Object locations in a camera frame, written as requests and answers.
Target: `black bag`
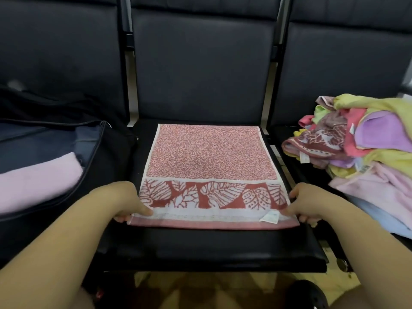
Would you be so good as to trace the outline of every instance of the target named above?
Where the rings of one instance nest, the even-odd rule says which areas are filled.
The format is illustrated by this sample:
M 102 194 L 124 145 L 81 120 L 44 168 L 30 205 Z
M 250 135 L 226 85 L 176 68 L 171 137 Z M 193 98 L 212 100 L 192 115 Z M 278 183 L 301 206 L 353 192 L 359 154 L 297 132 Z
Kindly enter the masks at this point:
M 52 98 L 0 86 L 0 123 L 65 131 L 95 126 L 99 130 L 83 175 L 69 192 L 24 210 L 0 215 L 0 260 L 16 255 L 70 205 L 94 188 L 126 180 L 129 176 L 136 136 L 114 109 L 99 104 L 90 96 L 71 93 Z

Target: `hand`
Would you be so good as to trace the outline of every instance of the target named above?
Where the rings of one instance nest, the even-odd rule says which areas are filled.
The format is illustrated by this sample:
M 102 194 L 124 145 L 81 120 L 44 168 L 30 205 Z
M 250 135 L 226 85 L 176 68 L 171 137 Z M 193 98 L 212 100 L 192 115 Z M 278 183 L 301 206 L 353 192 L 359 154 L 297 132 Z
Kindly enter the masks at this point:
M 327 220 L 328 213 L 337 211 L 348 203 L 342 197 L 334 195 L 312 184 L 299 183 L 289 193 L 290 198 L 296 198 L 287 208 L 281 210 L 285 216 L 297 215 L 302 223 L 316 223 Z
M 98 187 L 89 195 L 100 197 L 103 202 L 108 203 L 113 209 L 117 222 L 128 221 L 132 213 L 151 216 L 153 211 L 146 207 L 137 196 L 136 187 L 129 181 L 113 182 Z

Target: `pile of towels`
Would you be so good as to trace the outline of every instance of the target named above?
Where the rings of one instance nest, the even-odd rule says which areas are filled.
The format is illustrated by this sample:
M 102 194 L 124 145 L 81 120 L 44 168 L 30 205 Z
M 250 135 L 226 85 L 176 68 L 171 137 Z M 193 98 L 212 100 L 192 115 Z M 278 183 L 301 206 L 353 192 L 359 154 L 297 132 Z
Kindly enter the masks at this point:
M 412 103 L 351 94 L 320 96 L 282 143 L 391 233 L 412 239 Z

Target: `purple towel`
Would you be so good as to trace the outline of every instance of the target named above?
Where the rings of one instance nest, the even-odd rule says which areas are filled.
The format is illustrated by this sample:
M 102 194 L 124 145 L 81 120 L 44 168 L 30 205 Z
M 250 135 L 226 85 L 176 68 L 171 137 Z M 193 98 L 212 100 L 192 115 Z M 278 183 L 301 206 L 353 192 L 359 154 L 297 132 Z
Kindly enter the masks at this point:
M 75 153 L 0 174 L 0 214 L 20 211 L 70 190 L 83 169 Z
M 369 114 L 355 131 L 357 147 L 395 149 L 412 153 L 412 141 L 399 117 L 386 110 Z

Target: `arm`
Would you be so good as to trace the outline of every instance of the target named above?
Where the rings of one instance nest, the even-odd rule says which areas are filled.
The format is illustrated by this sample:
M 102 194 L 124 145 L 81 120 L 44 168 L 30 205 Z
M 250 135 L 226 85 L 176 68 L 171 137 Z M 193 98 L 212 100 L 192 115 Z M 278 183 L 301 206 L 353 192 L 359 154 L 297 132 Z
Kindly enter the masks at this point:
M 75 202 L 0 270 L 1 307 L 69 307 L 107 224 L 132 212 L 152 214 L 130 182 L 99 187 Z
M 374 308 L 411 307 L 412 253 L 403 244 L 361 209 L 319 187 L 300 183 L 291 197 L 297 199 L 285 214 L 332 226 Z

